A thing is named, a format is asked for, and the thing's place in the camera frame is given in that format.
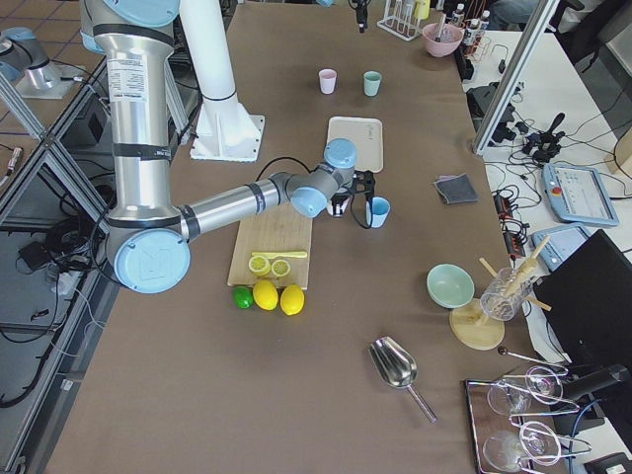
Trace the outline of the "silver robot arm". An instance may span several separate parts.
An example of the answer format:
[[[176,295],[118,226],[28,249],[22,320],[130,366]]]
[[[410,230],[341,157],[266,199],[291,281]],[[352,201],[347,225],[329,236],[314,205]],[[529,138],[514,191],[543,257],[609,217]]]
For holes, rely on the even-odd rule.
[[[316,3],[323,7],[331,7],[334,0],[316,0]],[[370,0],[348,0],[347,4],[355,12],[355,19],[358,27],[358,31],[364,34],[368,29],[368,6]]]
[[[199,235],[290,203],[314,217],[354,177],[356,147],[330,141],[306,174],[276,173],[199,202],[175,206],[170,195],[167,60],[180,21],[195,68],[202,106],[197,158],[254,161],[264,119],[240,103],[216,1],[84,1],[84,45],[105,56],[108,69],[116,206],[106,215],[106,252],[118,281],[139,293],[159,293],[187,273],[189,244]]]

